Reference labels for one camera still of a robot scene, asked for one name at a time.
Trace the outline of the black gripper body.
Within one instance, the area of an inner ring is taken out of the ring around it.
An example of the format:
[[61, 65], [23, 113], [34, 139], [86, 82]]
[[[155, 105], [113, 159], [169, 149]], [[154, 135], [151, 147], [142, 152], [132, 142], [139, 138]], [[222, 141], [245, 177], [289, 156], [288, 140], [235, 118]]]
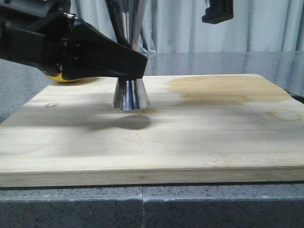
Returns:
[[69, 0], [2, 0], [1, 59], [35, 67], [48, 76], [63, 70], [75, 20]]

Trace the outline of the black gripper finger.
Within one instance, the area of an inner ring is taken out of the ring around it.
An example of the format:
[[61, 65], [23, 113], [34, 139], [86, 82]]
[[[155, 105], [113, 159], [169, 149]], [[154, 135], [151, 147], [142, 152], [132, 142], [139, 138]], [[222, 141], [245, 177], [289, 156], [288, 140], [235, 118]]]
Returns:
[[147, 60], [143, 54], [104, 36], [83, 19], [76, 19], [63, 58], [62, 77], [142, 79]]
[[233, 0], [206, 0], [202, 22], [219, 24], [234, 18]]

